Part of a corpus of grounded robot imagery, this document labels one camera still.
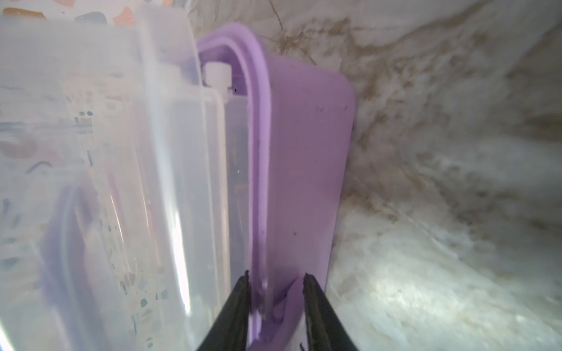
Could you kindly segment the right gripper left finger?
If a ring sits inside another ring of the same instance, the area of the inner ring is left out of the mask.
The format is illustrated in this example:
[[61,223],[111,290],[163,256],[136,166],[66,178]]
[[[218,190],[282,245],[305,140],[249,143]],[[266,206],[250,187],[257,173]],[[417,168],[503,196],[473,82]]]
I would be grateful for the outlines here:
[[250,276],[246,271],[197,351],[245,351],[251,306]]

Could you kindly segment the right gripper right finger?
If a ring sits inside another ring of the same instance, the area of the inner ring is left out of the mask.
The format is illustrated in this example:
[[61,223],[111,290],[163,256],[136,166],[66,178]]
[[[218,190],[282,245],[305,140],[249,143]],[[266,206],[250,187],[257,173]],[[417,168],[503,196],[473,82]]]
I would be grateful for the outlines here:
[[358,351],[317,279],[306,273],[303,283],[308,350]]

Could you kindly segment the purple toolbox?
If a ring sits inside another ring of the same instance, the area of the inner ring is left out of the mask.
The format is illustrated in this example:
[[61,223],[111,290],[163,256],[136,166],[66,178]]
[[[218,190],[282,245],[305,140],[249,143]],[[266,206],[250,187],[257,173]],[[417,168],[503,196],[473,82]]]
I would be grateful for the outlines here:
[[355,114],[172,1],[3,1],[1,349],[197,350],[249,271],[246,350],[308,350]]

